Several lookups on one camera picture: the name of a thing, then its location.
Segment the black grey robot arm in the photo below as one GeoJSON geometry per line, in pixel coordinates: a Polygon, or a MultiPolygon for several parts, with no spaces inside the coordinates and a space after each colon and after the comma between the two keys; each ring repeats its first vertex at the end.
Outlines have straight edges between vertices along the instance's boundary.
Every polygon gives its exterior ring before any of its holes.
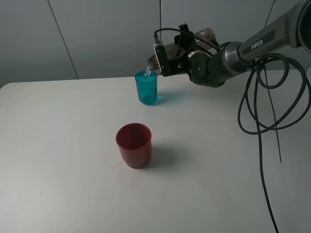
{"type": "Polygon", "coordinates": [[[247,41],[230,42],[212,56],[187,48],[181,67],[198,85],[219,87],[245,73],[256,59],[267,59],[276,49],[290,46],[311,50],[311,2],[302,0],[247,41]]]}

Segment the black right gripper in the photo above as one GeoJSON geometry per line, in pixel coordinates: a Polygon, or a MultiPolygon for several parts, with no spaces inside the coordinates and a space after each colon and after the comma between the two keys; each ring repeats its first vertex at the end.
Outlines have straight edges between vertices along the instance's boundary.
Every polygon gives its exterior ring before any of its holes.
{"type": "MultiPolygon", "coordinates": [[[[193,34],[187,24],[181,24],[178,27],[182,32],[193,34]]],[[[194,37],[182,32],[174,37],[174,43],[178,46],[175,75],[185,73],[188,74],[190,80],[205,80],[211,53],[200,46],[194,37]]]]}

